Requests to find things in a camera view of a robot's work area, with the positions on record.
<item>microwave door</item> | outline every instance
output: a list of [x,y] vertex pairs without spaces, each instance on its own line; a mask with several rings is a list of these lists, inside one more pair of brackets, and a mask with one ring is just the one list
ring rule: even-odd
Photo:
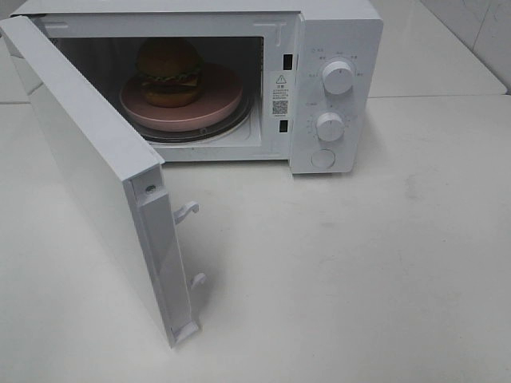
[[28,18],[0,22],[70,191],[171,345],[195,332],[162,159]]

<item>white table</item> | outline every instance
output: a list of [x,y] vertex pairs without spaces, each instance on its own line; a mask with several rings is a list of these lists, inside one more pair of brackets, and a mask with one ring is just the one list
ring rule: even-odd
[[0,105],[0,381],[511,379],[511,98],[370,100],[355,171],[164,167],[203,330],[169,349]]
[[[385,27],[370,97],[504,94],[505,86],[419,0],[372,0]],[[0,103],[25,102],[0,41]]]

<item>control knob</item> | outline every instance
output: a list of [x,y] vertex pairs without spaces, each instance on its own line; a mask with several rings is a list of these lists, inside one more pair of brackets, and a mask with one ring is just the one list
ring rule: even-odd
[[337,113],[324,113],[316,121],[318,138],[322,141],[332,142],[344,134],[344,122]]
[[325,90],[331,94],[343,94],[353,86],[354,68],[346,61],[337,60],[323,69],[322,79]]

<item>control panel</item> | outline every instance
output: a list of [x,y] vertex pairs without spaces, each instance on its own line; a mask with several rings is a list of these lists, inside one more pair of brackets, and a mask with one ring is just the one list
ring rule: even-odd
[[291,139],[293,173],[353,168],[381,32],[378,19],[305,21]]

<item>hamburger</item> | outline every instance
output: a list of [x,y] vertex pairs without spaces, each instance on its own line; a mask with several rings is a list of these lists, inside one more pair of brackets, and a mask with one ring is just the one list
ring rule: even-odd
[[183,38],[149,38],[138,51],[141,91],[151,105],[177,108],[200,96],[203,61]]

